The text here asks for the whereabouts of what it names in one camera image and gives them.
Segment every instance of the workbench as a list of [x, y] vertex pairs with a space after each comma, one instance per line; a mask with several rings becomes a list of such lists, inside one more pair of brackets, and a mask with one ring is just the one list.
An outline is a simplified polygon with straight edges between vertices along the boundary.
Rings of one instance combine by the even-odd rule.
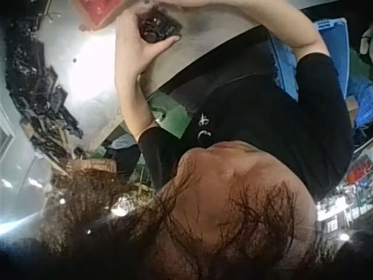
[[[299, 9], [335, 0], [289, 0]], [[45, 60], [69, 93], [66, 108], [78, 120], [83, 139], [69, 136], [71, 149], [94, 151], [122, 123], [114, 86], [115, 29], [82, 32], [82, 19], [69, 1], [53, 0], [38, 39]], [[149, 99], [177, 73], [219, 45], [258, 24], [234, 8], [207, 6], [193, 13], [170, 11], [182, 25], [182, 39], [161, 55], [146, 73], [143, 91]]]

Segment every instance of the blue bin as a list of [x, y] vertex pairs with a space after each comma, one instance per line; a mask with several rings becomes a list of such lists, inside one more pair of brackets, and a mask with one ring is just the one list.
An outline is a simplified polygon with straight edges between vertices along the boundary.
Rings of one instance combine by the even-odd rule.
[[[347, 94], [347, 85], [350, 74], [350, 50], [349, 33], [345, 19], [326, 19], [315, 23], [330, 56], [339, 74], [339, 83], [344, 98]], [[298, 99], [298, 85], [295, 80], [297, 61], [291, 48], [282, 41], [270, 34], [272, 53], [275, 58], [277, 68], [277, 85], [290, 94], [294, 99]]]

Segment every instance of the hair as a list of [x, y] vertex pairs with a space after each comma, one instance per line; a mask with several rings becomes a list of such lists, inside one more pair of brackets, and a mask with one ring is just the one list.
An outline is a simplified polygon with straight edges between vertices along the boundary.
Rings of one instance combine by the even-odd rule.
[[[184, 180], [175, 186], [176, 192], [156, 196], [147, 206], [119, 218], [110, 215], [110, 208], [135, 185], [102, 171], [58, 178], [58, 194], [50, 198], [37, 234], [48, 257], [27, 277], [309, 279], [330, 263], [333, 251], [317, 234], [294, 267], [281, 268], [294, 237], [294, 196], [285, 185], [273, 188], [276, 191], [267, 195], [260, 210], [250, 207], [246, 195], [232, 201], [243, 218], [221, 225], [221, 243], [213, 252], [205, 252], [201, 241], [192, 238], [171, 214], [176, 198], [190, 182]], [[60, 195], [66, 204], [59, 203]], [[264, 229], [260, 235], [258, 227]], [[186, 265], [178, 267], [177, 275], [157, 257], [163, 249], [157, 246], [157, 238], [165, 233], [185, 258]]]

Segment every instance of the printed logo on shirt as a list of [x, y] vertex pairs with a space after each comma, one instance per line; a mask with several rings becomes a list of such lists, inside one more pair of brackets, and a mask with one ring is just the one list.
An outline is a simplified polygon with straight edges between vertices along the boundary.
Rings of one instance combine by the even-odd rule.
[[210, 123], [210, 120], [202, 113], [199, 119], [198, 125], [200, 127], [203, 127], [205, 125], [208, 125], [209, 123]]
[[207, 136], [211, 136], [211, 132], [207, 131], [207, 130], [202, 130], [198, 133], [198, 140], [199, 138], [202, 136], [202, 135], [207, 135]]

